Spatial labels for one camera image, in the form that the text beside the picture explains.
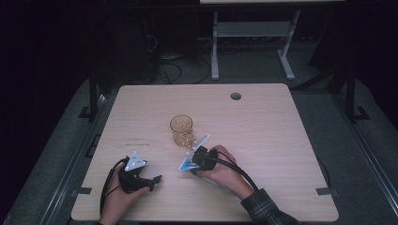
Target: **hand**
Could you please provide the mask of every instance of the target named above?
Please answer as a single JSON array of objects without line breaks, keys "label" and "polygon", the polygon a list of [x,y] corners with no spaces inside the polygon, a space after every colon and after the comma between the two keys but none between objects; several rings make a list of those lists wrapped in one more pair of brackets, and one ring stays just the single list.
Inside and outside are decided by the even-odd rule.
[{"label": "hand", "polygon": [[[210,150],[213,149],[219,152],[219,159],[237,164],[237,160],[234,156],[232,156],[223,146],[217,145]],[[241,200],[246,199],[254,193],[252,187],[238,172],[220,163],[217,163],[212,171],[198,171],[196,174],[215,182],[222,188],[232,191]]]},{"label": "hand", "polygon": [[99,223],[103,225],[116,224],[124,216],[131,204],[149,191],[149,187],[143,187],[131,194],[126,194],[122,187],[120,187],[118,177],[121,168],[122,166],[119,166],[115,169],[110,185],[108,186],[109,195],[105,199],[102,215],[99,219]]}]

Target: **light wood table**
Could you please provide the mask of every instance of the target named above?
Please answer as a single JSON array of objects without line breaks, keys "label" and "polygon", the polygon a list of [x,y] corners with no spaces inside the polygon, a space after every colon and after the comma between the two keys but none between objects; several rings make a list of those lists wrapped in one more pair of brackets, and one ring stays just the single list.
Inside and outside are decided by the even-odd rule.
[{"label": "light wood table", "polygon": [[[231,99],[240,93],[240,100]],[[295,103],[284,84],[123,86],[115,100],[78,195],[77,220],[100,217],[100,193],[109,170],[137,151],[148,163],[141,177],[163,175],[124,219],[140,221],[250,221],[238,197],[180,172],[188,149],[174,143],[170,120],[186,114],[204,147],[226,147],[237,164],[285,213],[300,221],[333,221],[338,213]]]}]

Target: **sleeve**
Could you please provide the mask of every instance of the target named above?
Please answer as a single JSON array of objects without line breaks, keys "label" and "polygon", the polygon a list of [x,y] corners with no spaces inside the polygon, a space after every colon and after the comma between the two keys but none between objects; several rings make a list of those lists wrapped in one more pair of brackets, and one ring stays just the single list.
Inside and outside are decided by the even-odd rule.
[{"label": "sleeve", "polygon": [[241,204],[257,224],[299,224],[295,218],[279,210],[263,188],[244,199]]}]

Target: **person's right hand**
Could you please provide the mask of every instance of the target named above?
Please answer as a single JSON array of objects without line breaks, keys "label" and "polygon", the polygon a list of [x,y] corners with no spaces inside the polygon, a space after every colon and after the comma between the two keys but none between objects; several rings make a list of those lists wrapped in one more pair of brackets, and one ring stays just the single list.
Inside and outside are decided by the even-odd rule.
[{"label": "person's right hand", "polygon": [[[237,160],[234,158],[234,156],[232,156],[223,146],[217,145],[211,148],[210,151],[213,149],[218,152],[219,159],[237,164]],[[246,199],[254,193],[252,187],[238,172],[220,163],[217,163],[214,169],[211,171],[197,171],[196,174],[215,182],[222,188],[230,190],[241,200]]]}]

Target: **person's left hand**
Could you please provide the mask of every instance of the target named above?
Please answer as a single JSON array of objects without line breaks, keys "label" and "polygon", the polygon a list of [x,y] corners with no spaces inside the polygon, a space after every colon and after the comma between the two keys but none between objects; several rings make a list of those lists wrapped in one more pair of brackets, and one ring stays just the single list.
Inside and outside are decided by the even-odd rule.
[{"label": "person's left hand", "polygon": [[99,219],[99,223],[103,225],[116,224],[124,216],[131,204],[149,191],[149,187],[143,187],[132,192],[131,194],[126,194],[122,187],[119,187],[120,182],[118,174],[122,168],[122,165],[123,164],[120,164],[120,166],[115,169],[110,185],[108,186],[107,193],[115,188],[116,189],[112,191],[105,199],[102,215]]}]

